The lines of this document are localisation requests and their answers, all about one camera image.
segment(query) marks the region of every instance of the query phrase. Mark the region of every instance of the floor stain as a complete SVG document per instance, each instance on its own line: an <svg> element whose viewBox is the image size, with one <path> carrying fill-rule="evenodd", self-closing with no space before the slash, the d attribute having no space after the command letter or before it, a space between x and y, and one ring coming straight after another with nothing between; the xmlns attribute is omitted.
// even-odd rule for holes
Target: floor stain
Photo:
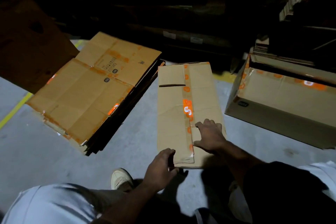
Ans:
<svg viewBox="0 0 336 224"><path fill-rule="evenodd" d="M297 150L293 150L293 149L284 149L283 150L285 152L285 155L292 158L294 156L294 154L299 154L299 152Z"/></svg>

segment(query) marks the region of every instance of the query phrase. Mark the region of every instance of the flattened cardboard box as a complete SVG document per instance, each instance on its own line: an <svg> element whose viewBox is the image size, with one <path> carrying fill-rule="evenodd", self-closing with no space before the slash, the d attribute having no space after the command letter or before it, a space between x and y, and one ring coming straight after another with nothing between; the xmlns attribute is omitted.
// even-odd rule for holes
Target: flattened cardboard box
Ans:
<svg viewBox="0 0 336 224"><path fill-rule="evenodd" d="M36 93L78 50L33 0L0 0L0 76Z"/></svg>
<svg viewBox="0 0 336 224"><path fill-rule="evenodd" d="M138 95L135 89L149 71L156 72L160 53L99 32L27 104L87 151L100 126L117 110L123 111L125 99Z"/></svg>
<svg viewBox="0 0 336 224"><path fill-rule="evenodd" d="M225 114L312 146L336 147L336 74L250 54Z"/></svg>
<svg viewBox="0 0 336 224"><path fill-rule="evenodd" d="M195 123L223 124L223 115L208 62L159 67L157 150L175 149L174 164L182 168L213 166L214 156L193 147L201 139Z"/></svg>

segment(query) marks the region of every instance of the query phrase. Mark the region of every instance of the beige shoe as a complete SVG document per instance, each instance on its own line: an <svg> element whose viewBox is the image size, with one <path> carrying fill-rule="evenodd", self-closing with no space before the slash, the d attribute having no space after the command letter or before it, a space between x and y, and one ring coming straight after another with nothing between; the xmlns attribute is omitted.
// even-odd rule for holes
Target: beige shoe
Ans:
<svg viewBox="0 0 336 224"><path fill-rule="evenodd" d="M132 176L123 168L113 171L111 177L111 189L130 192L134 188Z"/></svg>

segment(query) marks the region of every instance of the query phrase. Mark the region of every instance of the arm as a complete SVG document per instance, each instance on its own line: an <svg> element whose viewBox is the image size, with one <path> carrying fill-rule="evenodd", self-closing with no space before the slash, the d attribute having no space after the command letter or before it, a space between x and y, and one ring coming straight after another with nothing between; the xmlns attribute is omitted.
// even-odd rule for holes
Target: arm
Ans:
<svg viewBox="0 0 336 224"><path fill-rule="evenodd" d="M243 188L243 181L247 171L264 162L233 143L226 141L220 123L205 119L203 123L197 122L195 125L201 133L201 140L194 141L194 146L202 148L207 152L220 155L227 163L239 186Z"/></svg>
<svg viewBox="0 0 336 224"><path fill-rule="evenodd" d="M179 169L168 171L168 158L175 150L161 151L149 165L143 182L133 191L111 205L103 215L91 224L131 224L135 223L145 204L159 191L164 189Z"/></svg>

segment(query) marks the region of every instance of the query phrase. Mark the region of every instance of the concrete floor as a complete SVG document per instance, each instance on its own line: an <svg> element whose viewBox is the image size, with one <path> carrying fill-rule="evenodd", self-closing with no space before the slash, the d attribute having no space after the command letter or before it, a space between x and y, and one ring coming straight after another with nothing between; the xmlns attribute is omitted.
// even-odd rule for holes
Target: concrete floor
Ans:
<svg viewBox="0 0 336 224"><path fill-rule="evenodd" d="M143 178L157 154L157 79L150 86L106 148L83 156L24 105L0 130L0 211L5 213L18 193L37 185L76 183L109 189L113 169L123 167L133 178ZM222 113L232 84L216 80ZM0 78L0 120L25 95L21 88ZM266 161L293 166L312 162L336 162L335 150L320 150L225 115L227 139ZM208 201L201 170L189 170L178 187L181 212L191 216Z"/></svg>

